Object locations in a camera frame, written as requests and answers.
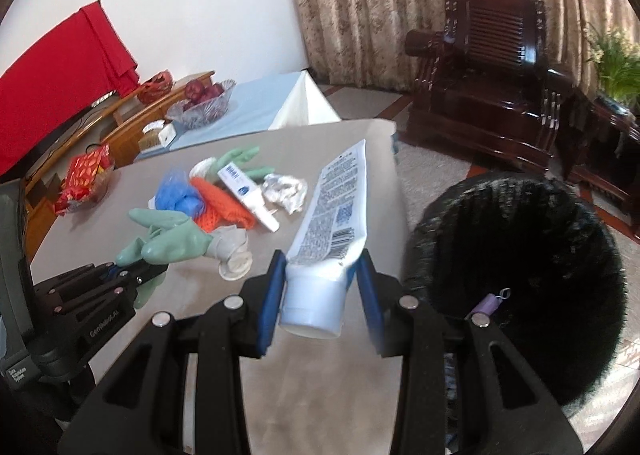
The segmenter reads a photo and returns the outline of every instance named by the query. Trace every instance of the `red apple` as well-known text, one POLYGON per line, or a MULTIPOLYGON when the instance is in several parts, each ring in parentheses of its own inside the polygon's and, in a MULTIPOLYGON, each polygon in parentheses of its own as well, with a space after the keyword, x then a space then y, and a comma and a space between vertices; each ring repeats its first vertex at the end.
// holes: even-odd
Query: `red apple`
POLYGON ((220 83, 213 83, 213 85, 207 87, 206 91, 213 92, 215 94, 214 98, 217 98, 225 91, 225 88, 220 83))
POLYGON ((202 96, 202 98, 200 98, 199 103, 204 103, 205 101, 209 101, 209 100, 212 100, 213 98, 218 97, 214 92, 209 90, 209 88, 210 87, 207 87, 207 89, 204 92, 204 95, 202 96))
POLYGON ((197 102, 204 94, 204 91, 204 85, 200 80, 191 80, 184 87, 184 95, 193 102, 197 102))

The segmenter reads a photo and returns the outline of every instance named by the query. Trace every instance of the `crumpled aluminum foil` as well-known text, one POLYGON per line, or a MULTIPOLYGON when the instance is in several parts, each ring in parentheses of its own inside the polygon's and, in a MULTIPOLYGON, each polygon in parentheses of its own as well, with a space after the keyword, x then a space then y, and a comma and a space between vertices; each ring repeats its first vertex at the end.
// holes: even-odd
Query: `crumpled aluminum foil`
POLYGON ((307 189, 304 179, 292 175, 269 174, 262 183, 265 199, 282 206, 289 215, 302 211, 307 189))

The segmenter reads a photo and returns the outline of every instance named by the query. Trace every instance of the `orange mesh bag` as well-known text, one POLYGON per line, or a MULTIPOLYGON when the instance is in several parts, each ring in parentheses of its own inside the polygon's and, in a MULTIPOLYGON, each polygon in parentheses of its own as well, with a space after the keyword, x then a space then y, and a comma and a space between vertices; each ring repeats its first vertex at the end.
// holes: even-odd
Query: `orange mesh bag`
POLYGON ((255 226, 255 217, 232 195, 221 190, 201 177, 191 179, 191 185, 200 192, 205 210, 194 222, 210 233, 216 229, 220 220, 236 224, 239 228, 251 229, 255 226))

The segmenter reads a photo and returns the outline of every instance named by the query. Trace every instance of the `trash can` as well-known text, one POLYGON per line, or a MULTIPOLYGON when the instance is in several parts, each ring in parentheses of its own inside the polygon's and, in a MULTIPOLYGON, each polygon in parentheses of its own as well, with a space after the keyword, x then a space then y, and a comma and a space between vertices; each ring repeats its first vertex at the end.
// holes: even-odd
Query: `trash can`
POLYGON ((510 288, 492 320, 568 416, 596 390, 625 320, 625 274, 607 226, 542 177, 489 172, 449 188, 416 226, 402 280, 460 318, 510 288))

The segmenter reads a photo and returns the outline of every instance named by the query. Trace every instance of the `blue gripper pad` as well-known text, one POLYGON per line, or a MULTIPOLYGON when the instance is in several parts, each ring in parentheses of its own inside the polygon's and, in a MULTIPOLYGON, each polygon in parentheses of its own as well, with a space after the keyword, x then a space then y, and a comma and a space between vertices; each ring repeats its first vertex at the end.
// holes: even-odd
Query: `blue gripper pad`
POLYGON ((384 342, 385 326, 378 293, 374 285, 377 272, 366 249, 362 252, 355 265, 358 276, 358 289, 360 290, 360 299, 362 300, 364 316, 369 329, 369 337, 378 353, 380 353, 384 342))
POLYGON ((351 287, 351 282, 353 282, 353 276, 356 274, 356 267, 358 262, 355 261, 353 265, 347 270, 347 291, 351 287))
POLYGON ((260 315, 257 321, 257 341, 256 350, 260 356, 264 356, 267 348, 273 340, 273 332, 276 328, 278 313, 280 311, 280 301, 284 290, 284 268, 287 265, 287 258, 282 251, 276 251, 271 258, 267 277, 269 287, 262 302, 260 315))

